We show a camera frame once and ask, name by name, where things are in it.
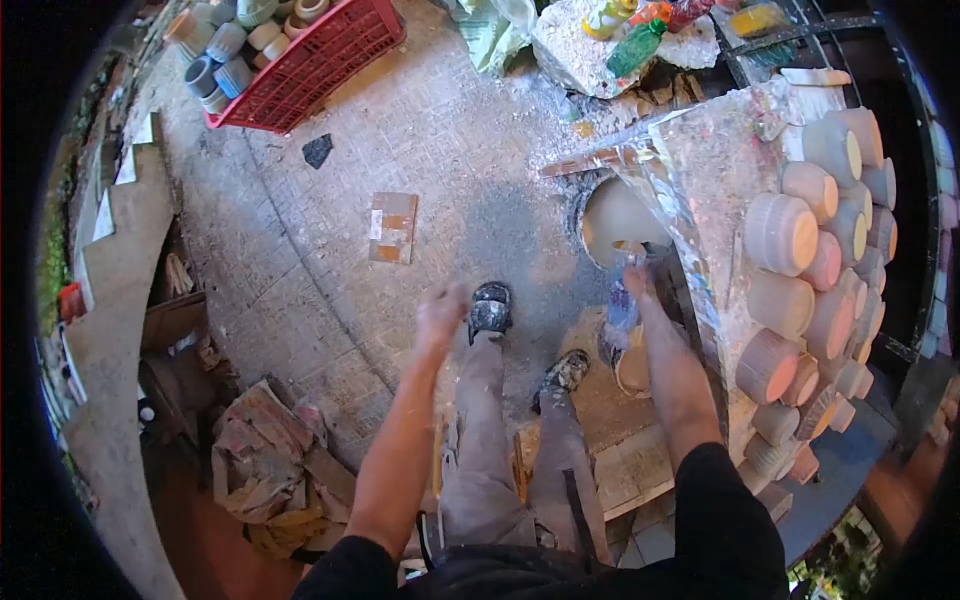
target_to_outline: red object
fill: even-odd
[[[64,323],[70,324],[77,317],[86,314],[84,294],[80,291],[80,283],[77,281],[60,290],[57,293],[57,299],[60,301],[60,317]]]
[[[679,2],[674,3],[673,10],[670,12],[667,31],[671,34],[678,33],[693,21],[710,12],[712,6],[713,0],[679,0]]]
[[[206,125],[287,133],[323,98],[407,37],[391,0],[343,0]]]

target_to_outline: black strap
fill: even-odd
[[[597,562],[597,549],[593,545],[593,535],[590,534],[587,517],[584,515],[584,505],[580,503],[577,479],[573,475],[572,468],[564,469],[564,483],[566,483],[566,500],[570,503],[570,512],[573,513],[573,523],[577,527],[577,536],[580,538],[580,545],[586,555],[584,563],[587,568],[587,575],[590,575],[593,573],[593,566]]]

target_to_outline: stacked clay pots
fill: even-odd
[[[328,0],[201,2],[177,15],[163,38],[184,64],[184,85],[220,114],[252,84],[254,70],[279,58],[328,8]]]
[[[803,147],[779,193],[756,196],[745,219],[756,266],[747,309],[761,329],[735,382],[757,404],[741,469],[755,486],[787,475],[805,483],[819,467],[810,441],[850,425],[850,398],[874,382],[866,362],[897,249],[896,176],[873,112],[828,111],[804,127]]]

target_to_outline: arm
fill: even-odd
[[[624,269],[623,284],[636,299],[643,321],[650,392],[676,474],[693,448],[723,443],[707,373],[663,312],[646,271]]]
[[[467,314],[467,295],[454,284],[428,289],[417,309],[413,360],[357,477],[345,536],[383,546],[394,561],[410,539],[433,451],[433,390],[450,340]]]

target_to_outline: green plastic bottle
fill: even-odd
[[[607,68],[615,77],[623,77],[641,66],[657,52],[665,31],[666,23],[660,19],[637,25],[613,48],[607,59]]]

